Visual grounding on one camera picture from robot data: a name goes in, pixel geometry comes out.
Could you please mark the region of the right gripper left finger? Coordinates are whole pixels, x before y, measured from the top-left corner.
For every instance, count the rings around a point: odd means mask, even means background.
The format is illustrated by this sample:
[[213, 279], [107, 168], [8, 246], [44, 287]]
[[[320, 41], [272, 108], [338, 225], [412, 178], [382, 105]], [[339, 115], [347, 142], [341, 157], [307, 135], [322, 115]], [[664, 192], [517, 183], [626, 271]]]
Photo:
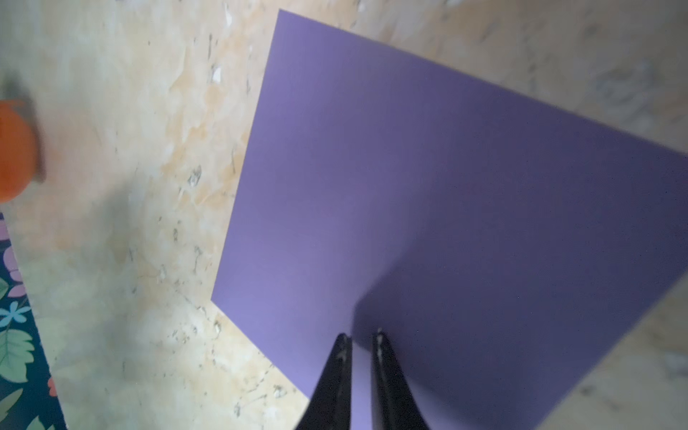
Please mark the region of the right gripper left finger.
[[340, 333], [296, 430], [350, 430], [352, 340]]

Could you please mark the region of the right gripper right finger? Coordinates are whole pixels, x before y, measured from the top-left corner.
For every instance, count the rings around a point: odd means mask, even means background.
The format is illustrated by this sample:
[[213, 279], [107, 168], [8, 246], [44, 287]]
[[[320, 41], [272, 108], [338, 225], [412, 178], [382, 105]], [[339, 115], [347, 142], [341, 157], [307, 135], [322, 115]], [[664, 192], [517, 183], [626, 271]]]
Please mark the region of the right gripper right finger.
[[373, 428], [428, 430], [388, 336], [378, 331], [372, 342]]

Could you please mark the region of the purple paper square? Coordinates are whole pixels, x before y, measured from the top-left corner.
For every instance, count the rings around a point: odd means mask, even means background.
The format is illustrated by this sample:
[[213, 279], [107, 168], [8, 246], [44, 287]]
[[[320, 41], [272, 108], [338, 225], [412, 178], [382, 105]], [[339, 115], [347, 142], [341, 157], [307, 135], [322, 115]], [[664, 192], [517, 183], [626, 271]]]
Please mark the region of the purple paper square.
[[433, 429], [532, 429], [687, 269], [687, 159], [286, 11], [213, 303], [299, 390], [392, 341]]

